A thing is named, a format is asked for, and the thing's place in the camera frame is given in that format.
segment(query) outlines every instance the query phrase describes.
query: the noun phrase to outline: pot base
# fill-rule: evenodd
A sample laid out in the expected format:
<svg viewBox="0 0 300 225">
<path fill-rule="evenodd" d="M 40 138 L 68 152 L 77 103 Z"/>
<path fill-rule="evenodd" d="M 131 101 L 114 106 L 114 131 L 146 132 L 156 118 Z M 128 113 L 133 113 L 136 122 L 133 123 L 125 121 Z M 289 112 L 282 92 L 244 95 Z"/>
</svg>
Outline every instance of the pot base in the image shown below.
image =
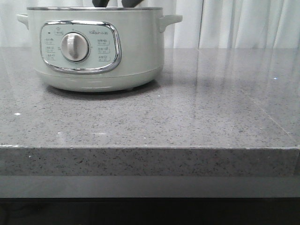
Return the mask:
<svg viewBox="0 0 300 225">
<path fill-rule="evenodd" d="M 108 92 L 127 90 L 152 81 L 162 71 L 163 67 L 127 76 L 108 78 L 69 78 L 53 76 L 36 71 L 42 80 L 59 89 L 79 92 Z"/>
</svg>

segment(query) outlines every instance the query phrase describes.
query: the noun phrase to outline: gray countertop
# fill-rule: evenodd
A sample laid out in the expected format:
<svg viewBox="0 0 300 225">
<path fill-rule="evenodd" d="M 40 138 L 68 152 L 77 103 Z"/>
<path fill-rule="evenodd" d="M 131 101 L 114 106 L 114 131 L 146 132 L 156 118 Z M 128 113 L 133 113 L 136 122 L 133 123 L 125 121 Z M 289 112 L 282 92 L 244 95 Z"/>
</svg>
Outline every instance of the gray countertop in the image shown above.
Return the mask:
<svg viewBox="0 0 300 225">
<path fill-rule="evenodd" d="M 154 81 L 78 93 L 0 48 L 0 176 L 300 174 L 300 51 L 166 49 Z"/>
</svg>

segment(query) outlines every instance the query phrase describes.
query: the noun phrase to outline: control panel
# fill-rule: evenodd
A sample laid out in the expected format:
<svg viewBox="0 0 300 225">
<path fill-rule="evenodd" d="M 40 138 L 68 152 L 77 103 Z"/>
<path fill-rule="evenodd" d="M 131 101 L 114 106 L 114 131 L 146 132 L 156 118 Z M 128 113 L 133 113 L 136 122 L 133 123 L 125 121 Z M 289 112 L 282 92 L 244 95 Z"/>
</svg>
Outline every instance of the control panel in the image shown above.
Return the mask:
<svg viewBox="0 0 300 225">
<path fill-rule="evenodd" d="M 120 38 L 116 28 L 99 21 L 47 22 L 40 33 L 44 62 L 64 73 L 101 73 L 121 61 Z"/>
</svg>

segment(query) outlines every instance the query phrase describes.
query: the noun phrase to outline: stainless steel rim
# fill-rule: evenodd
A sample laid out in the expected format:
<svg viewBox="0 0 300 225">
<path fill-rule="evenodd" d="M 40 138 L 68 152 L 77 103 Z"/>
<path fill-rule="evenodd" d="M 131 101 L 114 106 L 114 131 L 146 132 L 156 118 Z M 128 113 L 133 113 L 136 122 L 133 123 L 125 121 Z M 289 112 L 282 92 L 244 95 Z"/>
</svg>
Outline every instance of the stainless steel rim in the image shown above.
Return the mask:
<svg viewBox="0 0 300 225">
<path fill-rule="evenodd" d="M 123 8 L 123 7 L 27 7 L 27 10 L 44 10 L 44 11 L 153 11 L 162 10 L 161 7 L 136 7 L 136 8 Z"/>
</svg>

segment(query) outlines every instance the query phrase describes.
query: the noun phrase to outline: dark floor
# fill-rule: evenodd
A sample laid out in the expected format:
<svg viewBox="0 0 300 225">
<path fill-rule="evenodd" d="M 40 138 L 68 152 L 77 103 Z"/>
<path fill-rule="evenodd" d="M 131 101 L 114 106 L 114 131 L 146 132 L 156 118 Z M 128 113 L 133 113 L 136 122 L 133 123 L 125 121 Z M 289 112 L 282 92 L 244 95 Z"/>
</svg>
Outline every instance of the dark floor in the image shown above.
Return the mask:
<svg viewBox="0 0 300 225">
<path fill-rule="evenodd" d="M 300 225 L 299 198 L 0 202 L 0 225 Z"/>
</svg>

